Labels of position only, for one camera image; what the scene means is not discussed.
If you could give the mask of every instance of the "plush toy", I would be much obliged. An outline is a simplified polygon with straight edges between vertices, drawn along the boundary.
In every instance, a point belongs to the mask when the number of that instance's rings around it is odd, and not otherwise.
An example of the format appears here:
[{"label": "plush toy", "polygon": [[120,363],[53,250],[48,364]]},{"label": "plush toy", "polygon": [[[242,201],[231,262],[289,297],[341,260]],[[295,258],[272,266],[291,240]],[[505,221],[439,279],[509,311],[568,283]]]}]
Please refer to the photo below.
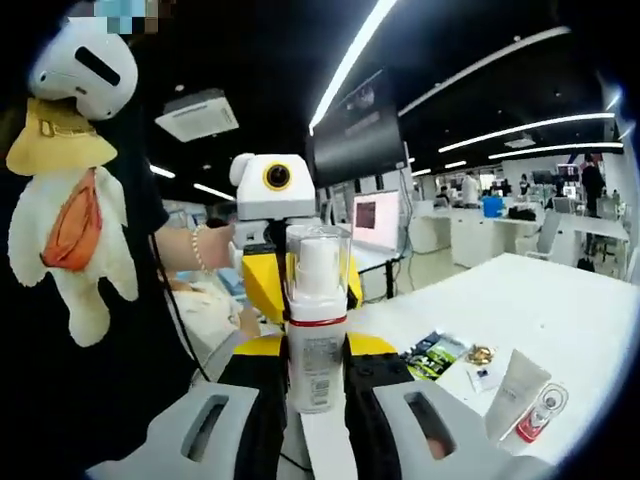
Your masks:
[{"label": "plush toy", "polygon": [[7,156],[9,170],[33,177],[11,219],[11,268],[26,287],[51,273],[69,309],[71,336],[83,347],[109,329],[109,310],[98,292],[101,278],[125,300],[138,297],[122,230],[122,185],[102,166],[116,155],[65,103],[30,99],[25,128]]}]

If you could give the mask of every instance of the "fluorescent light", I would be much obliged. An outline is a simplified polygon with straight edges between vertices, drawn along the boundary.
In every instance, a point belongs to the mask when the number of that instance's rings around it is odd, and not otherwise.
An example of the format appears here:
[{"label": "fluorescent light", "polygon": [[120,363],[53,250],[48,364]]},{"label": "fluorescent light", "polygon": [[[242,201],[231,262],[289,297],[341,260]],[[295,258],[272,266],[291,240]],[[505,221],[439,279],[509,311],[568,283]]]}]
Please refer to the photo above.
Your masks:
[{"label": "fluorescent light", "polygon": [[412,177],[417,177],[419,175],[426,175],[427,173],[431,173],[430,168],[425,168],[424,170],[418,170],[417,172],[413,172],[411,174]]},{"label": "fluorescent light", "polygon": [[449,150],[453,150],[454,148],[464,147],[466,145],[471,145],[472,143],[483,142],[484,140],[489,140],[490,138],[501,137],[502,135],[508,135],[510,133],[522,132],[524,130],[529,130],[532,128],[545,127],[547,125],[555,125],[557,123],[566,123],[566,122],[578,122],[581,120],[596,120],[601,118],[614,118],[615,113],[585,113],[581,115],[571,115],[569,117],[558,117],[551,118],[549,120],[542,120],[540,122],[528,123],[526,125],[520,125],[519,127],[507,128],[506,130],[500,130],[499,132],[487,133],[486,135],[481,135],[479,137],[470,138],[468,140],[463,140],[462,142],[454,143],[452,145],[447,145],[446,147],[442,147],[438,149],[438,152],[444,153]]},{"label": "fluorescent light", "polygon": [[151,171],[156,175],[162,175],[167,178],[175,178],[176,174],[170,172],[169,170],[165,170],[164,168],[156,167],[155,165],[150,165]]},{"label": "fluorescent light", "polygon": [[311,135],[313,135],[313,127],[320,123],[322,117],[324,117],[327,110],[329,110],[331,102],[347,78],[349,71],[351,71],[351,68],[356,63],[356,60],[364,50],[364,47],[367,46],[367,43],[369,43],[369,40],[371,40],[371,37],[382,23],[382,20],[384,20],[384,17],[387,16],[387,13],[389,13],[391,8],[395,5],[396,1],[397,0],[378,0],[378,3],[376,3],[376,6],[373,7],[373,10],[362,24],[356,38],[349,46],[349,49],[340,62],[340,65],[338,65],[338,69],[333,75],[333,78],[327,87],[327,91],[322,95],[322,99],[316,109],[316,113],[313,115],[311,123],[309,124],[309,132],[311,132]]},{"label": "fluorescent light", "polygon": [[635,124],[634,124],[634,125],[631,125],[629,128],[627,128],[627,129],[624,131],[624,133],[618,137],[618,140],[622,140],[624,137],[626,137],[627,135],[629,135],[629,134],[631,133],[631,130],[633,130],[633,127],[635,127]]},{"label": "fluorescent light", "polygon": [[495,155],[489,155],[489,160],[504,157],[514,157],[517,155],[526,155],[527,153],[537,152],[551,152],[553,150],[567,150],[570,148],[622,148],[623,145],[620,142],[596,142],[596,143],[568,143],[566,145],[553,145],[551,147],[538,147],[527,148],[525,150],[518,150],[516,152],[496,153]]},{"label": "fluorescent light", "polygon": [[235,200],[235,197],[231,195],[227,195],[226,193],[222,193],[214,188],[209,188],[204,185],[200,185],[199,183],[194,183],[193,188],[197,188],[198,190],[202,190],[203,192],[210,193],[212,195],[217,195],[220,198],[224,198],[225,200]]},{"label": "fluorescent light", "polygon": [[607,110],[611,109],[611,107],[613,107],[616,103],[618,103],[621,98],[622,98],[622,93],[620,92],[616,93],[615,96],[609,102],[609,105],[607,105]]},{"label": "fluorescent light", "polygon": [[467,161],[466,160],[460,160],[459,162],[453,162],[453,163],[447,163],[444,168],[456,168],[456,167],[461,167],[462,165],[466,165]]}]

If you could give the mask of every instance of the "white bottle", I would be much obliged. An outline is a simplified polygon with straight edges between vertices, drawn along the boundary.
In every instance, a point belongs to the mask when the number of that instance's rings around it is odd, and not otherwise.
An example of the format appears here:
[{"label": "white bottle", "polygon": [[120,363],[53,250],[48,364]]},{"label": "white bottle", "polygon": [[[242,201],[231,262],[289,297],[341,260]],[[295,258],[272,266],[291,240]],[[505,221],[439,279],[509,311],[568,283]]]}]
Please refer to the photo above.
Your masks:
[{"label": "white bottle", "polygon": [[330,410],[343,391],[349,248],[337,227],[287,228],[291,400],[300,413]]}]

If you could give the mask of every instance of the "bracelet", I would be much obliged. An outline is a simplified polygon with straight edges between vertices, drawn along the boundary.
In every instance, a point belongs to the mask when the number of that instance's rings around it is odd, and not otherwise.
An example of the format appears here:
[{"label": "bracelet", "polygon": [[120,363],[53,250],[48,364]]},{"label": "bracelet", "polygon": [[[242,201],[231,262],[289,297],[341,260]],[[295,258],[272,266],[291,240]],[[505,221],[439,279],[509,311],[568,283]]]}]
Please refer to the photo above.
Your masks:
[{"label": "bracelet", "polygon": [[198,235],[202,230],[206,230],[207,226],[200,224],[198,225],[193,232],[191,232],[191,247],[193,248],[193,253],[196,256],[196,260],[198,261],[198,265],[200,265],[200,270],[203,272],[208,272],[209,269],[204,264],[202,260],[202,255],[200,255],[200,249],[198,248]]}]

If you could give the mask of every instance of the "robot camera eye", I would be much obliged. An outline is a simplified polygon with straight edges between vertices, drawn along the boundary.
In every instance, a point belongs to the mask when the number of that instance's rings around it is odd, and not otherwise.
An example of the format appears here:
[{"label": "robot camera eye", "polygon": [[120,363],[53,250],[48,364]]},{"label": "robot camera eye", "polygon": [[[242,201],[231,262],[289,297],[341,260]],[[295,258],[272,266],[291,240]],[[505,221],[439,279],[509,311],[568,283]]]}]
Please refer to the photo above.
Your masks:
[{"label": "robot camera eye", "polygon": [[291,181],[291,173],[285,165],[271,165],[265,173],[265,180],[270,188],[281,190]]}]

